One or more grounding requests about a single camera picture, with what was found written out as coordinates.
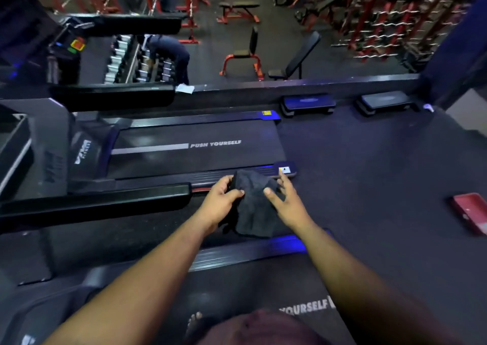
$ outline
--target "person's left hand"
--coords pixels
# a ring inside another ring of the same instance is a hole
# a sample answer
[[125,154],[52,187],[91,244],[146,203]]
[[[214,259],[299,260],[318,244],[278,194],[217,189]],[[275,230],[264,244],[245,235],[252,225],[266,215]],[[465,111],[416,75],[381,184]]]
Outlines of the person's left hand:
[[233,176],[225,176],[216,182],[192,217],[204,225],[206,235],[216,230],[218,224],[230,212],[233,202],[244,195],[243,190],[237,189],[225,193],[232,178]]

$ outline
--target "hand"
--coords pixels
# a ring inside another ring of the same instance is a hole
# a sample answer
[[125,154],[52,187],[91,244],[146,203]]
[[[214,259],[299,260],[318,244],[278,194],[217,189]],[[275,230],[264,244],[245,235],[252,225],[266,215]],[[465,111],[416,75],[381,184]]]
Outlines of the hand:
[[233,202],[244,195],[243,190],[237,189],[225,194],[232,178],[233,176],[225,176],[216,182],[204,198],[203,204],[193,215],[198,223],[204,224],[207,235],[216,230],[218,224],[232,208]]
[[284,201],[279,199],[268,187],[264,189],[264,194],[271,201],[272,205],[274,205],[279,218],[283,220],[284,224],[295,231],[301,225],[313,222],[298,193],[296,193],[293,184],[282,171],[279,171],[277,183],[281,185],[281,192],[286,196]]

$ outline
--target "finger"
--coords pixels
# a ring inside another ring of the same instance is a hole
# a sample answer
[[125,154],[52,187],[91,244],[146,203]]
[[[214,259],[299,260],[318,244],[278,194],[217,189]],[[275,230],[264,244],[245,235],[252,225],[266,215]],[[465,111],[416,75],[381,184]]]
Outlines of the finger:
[[213,185],[213,189],[218,191],[218,193],[223,194],[227,191],[228,184],[231,182],[233,176],[225,176],[218,180],[218,182]]
[[279,170],[279,177],[281,178],[281,181],[283,182],[283,186],[286,191],[290,191],[293,189],[293,184],[289,181],[289,178],[287,178],[282,170]]
[[268,187],[264,188],[264,195],[276,207],[277,210],[282,206],[283,201]]
[[235,200],[237,200],[239,197],[242,197],[243,195],[243,190],[237,190],[236,188],[234,188],[233,190],[226,193],[225,197],[228,198],[231,203],[233,203]]

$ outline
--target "person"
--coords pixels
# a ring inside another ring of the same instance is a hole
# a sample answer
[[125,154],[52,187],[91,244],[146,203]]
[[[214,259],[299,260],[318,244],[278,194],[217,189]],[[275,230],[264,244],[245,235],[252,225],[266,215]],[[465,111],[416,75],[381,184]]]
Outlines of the person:
[[[167,316],[205,236],[217,228],[232,203],[245,197],[227,191],[232,176],[216,183],[198,211],[169,238],[125,271],[64,322],[44,345],[146,345]],[[306,245],[311,260],[347,325],[367,343],[458,344],[454,334],[417,301],[389,287],[313,222],[289,179],[278,180],[281,201],[265,196]],[[283,312],[258,310],[212,327],[197,344],[326,344],[312,329]]]
[[178,39],[164,34],[146,34],[142,50],[145,48],[149,50],[149,69],[154,66],[157,55],[167,57],[174,61],[176,84],[184,83],[189,85],[187,76],[189,53]]

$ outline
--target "red container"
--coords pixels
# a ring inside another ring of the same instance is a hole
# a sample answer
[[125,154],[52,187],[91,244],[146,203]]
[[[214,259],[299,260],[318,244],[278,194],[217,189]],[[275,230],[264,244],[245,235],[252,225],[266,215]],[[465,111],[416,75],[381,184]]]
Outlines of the red container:
[[474,232],[487,235],[487,202],[480,194],[456,195],[453,204]]

